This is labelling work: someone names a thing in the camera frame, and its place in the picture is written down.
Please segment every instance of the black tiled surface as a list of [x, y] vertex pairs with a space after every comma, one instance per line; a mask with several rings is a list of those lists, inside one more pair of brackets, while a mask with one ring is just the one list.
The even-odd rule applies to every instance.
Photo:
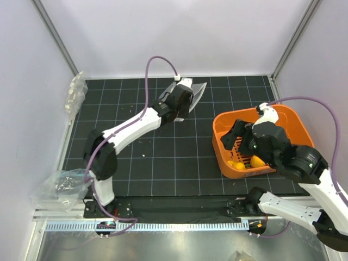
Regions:
[[[149, 79], [150, 101], [173, 82]], [[184, 122], [151, 131], [118, 155], [113, 176], [117, 196], [245, 195], [254, 186], [275, 194], [303, 193], [276, 173], [228, 179], [221, 174], [212, 145], [213, 119], [220, 113], [250, 108], [274, 100], [268, 78], [197, 77], [207, 82], [202, 99]], [[86, 137], [95, 127], [103, 131], [119, 125], [143, 109], [144, 79], [89, 80], [89, 91], [77, 115], [64, 168], [84, 168]]]

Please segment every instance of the white ruler strip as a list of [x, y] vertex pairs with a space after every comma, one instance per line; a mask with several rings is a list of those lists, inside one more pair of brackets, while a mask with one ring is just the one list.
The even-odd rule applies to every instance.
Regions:
[[[116, 228], [97, 229], [100, 221], [48, 221], [45, 232], [117, 232], [129, 226], [128, 223], [116, 223]], [[129, 232], [173, 232], [173, 231], [229, 231], [248, 230], [248, 220], [236, 223], [217, 224], [147, 224], [136, 223]]]

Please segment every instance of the label on bin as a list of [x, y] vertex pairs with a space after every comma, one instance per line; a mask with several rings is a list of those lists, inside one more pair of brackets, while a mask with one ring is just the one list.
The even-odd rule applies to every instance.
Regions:
[[257, 171], [257, 172], [249, 172], [244, 175], [244, 177], [249, 177], [249, 176], [255, 176], [255, 175], [261, 175], [261, 174], [266, 174], [270, 172], [270, 170], [263, 170], [263, 171]]

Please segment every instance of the plastic bag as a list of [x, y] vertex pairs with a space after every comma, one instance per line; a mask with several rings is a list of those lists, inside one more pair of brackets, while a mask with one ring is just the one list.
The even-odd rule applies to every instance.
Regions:
[[85, 169], [61, 170], [51, 175], [30, 197], [36, 208], [66, 212], [71, 210], [86, 196], [91, 184], [83, 182], [84, 172]]
[[86, 98], [85, 95], [87, 91], [88, 87], [84, 79], [84, 73], [80, 72], [71, 81], [68, 96], [65, 102], [65, 110], [69, 113], [71, 119], [80, 110], [81, 104]]
[[237, 251], [237, 256], [235, 258], [235, 261], [256, 261], [256, 260], [252, 256], [249, 256], [244, 251], [242, 252]]

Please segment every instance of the cable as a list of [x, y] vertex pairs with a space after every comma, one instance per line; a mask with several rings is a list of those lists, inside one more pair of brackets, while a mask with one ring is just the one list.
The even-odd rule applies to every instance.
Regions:
[[98, 205], [99, 205], [101, 211], [102, 211], [106, 216], [108, 216], [108, 217], [110, 217], [110, 218], [112, 218], [112, 219], [116, 219], [116, 220], [120, 220], [120, 221], [132, 221], [132, 224], [130, 224], [128, 227], [126, 227], [125, 229], [123, 229], [123, 230], [121, 230], [121, 231], [118, 231], [118, 232], [116, 232], [116, 233], [114, 233], [114, 234], [111, 234], [109, 237], [114, 237], [114, 236], [116, 236], [116, 235], [120, 235], [120, 234], [126, 232], [128, 229], [130, 229], [131, 227], [133, 227], [133, 226], [135, 225], [135, 223], [138, 221], [138, 219], [135, 218], [135, 217], [133, 217], [133, 218], [132, 218], [132, 217], [131, 217], [131, 218], [121, 218], [121, 217], [113, 216], [113, 215], [111, 215], [110, 213], [108, 213], [108, 212], [104, 209], [103, 205], [101, 204], [101, 202], [100, 202], [100, 200], [99, 200], [99, 198], [98, 198], [98, 195], [97, 195], [97, 192], [96, 192], [96, 189], [95, 189], [95, 185], [94, 185], [94, 180], [93, 180], [92, 178], [88, 178], [88, 179], [87, 179], [87, 175], [88, 175], [88, 173], [89, 173], [89, 171], [90, 171], [90, 169], [91, 169], [92, 162], [93, 162], [93, 160], [94, 160], [96, 154], [98, 153], [98, 151], [101, 149], [101, 147], [102, 147], [106, 142], [108, 142], [109, 139], [111, 139], [112, 137], [114, 137], [118, 132], [120, 132], [120, 131], [126, 129], [127, 127], [129, 127], [129, 126], [131, 126], [131, 125], [133, 125], [133, 124], [135, 124], [136, 122], [138, 122], [139, 120], [141, 120], [141, 118], [145, 115], [146, 109], [147, 109], [147, 106], [148, 106], [148, 71], [149, 71], [149, 68], [150, 68], [150, 63], [151, 63], [151, 61], [152, 61], [153, 59], [157, 59], [157, 58], [158, 58], [158, 59], [165, 60], [165, 61], [172, 67], [172, 69], [174, 70], [175, 75], [176, 75], [176, 76], [178, 75], [178, 72], [176, 71], [176, 69], [175, 69], [175, 67], [173, 66], [173, 64], [172, 64], [169, 60], [167, 60], [166, 58], [164, 58], [164, 57], [162, 57], [162, 56], [156, 55], [156, 56], [151, 57], [151, 58], [148, 60], [148, 62], [147, 62], [147, 64], [146, 64], [146, 68], [145, 68], [145, 106], [144, 106], [144, 109], [142, 110], [141, 115], [140, 115], [138, 118], [136, 118], [134, 121], [132, 121], [132, 122], [130, 122], [130, 123], [128, 123], [128, 124], [122, 126], [121, 128], [117, 129], [114, 133], [111, 133], [106, 139], [104, 139], [104, 140], [95, 148], [95, 150], [93, 151], [93, 153], [92, 153], [92, 155], [91, 155], [91, 158], [90, 158], [89, 161], [88, 161], [86, 170], [85, 170], [85, 174], [84, 174], [83, 180], [84, 180], [85, 183], [87, 183], [87, 182], [89, 182], [89, 181], [92, 181], [91, 187], [92, 187], [92, 191], [93, 191], [93, 196], [94, 196], [95, 200], [97, 201], [97, 203], [98, 203]]
[[285, 229], [281, 232], [279, 232], [278, 234], [275, 234], [275, 235], [259, 235], [259, 234], [255, 234], [255, 233], [250, 233], [250, 235], [255, 235], [257, 236], [258, 238], [276, 238], [276, 237], [279, 237], [280, 235], [284, 234], [290, 227], [291, 225], [291, 221], [288, 222], [287, 226], [285, 227]]
[[330, 114], [331, 114], [331, 116], [333, 118], [333, 121], [335, 123], [335, 128], [336, 128], [335, 149], [333, 151], [332, 162], [331, 162], [331, 179], [332, 179], [332, 182], [333, 182], [333, 186], [334, 186], [334, 188], [336, 190], [336, 193], [339, 195], [339, 197], [342, 199], [342, 201], [348, 207], [348, 198], [346, 198], [343, 195], [343, 193], [341, 192], [341, 189], [339, 188], [339, 185], [338, 185], [338, 182], [337, 182], [337, 175], [336, 175], [337, 155], [338, 155], [338, 148], [339, 148], [339, 144], [340, 144], [340, 140], [341, 140], [340, 124], [339, 124], [339, 120], [337, 118], [336, 113], [325, 102], [323, 102], [323, 101], [321, 101], [319, 99], [316, 99], [316, 98], [311, 98], [311, 97], [306, 97], [306, 96], [294, 96], [294, 97], [283, 98], [283, 99], [279, 99], [277, 101], [270, 102], [267, 105], [273, 105], [275, 103], [291, 101], [291, 100], [308, 100], [308, 101], [316, 102], [316, 103], [319, 103], [319, 104], [323, 105], [330, 112]]

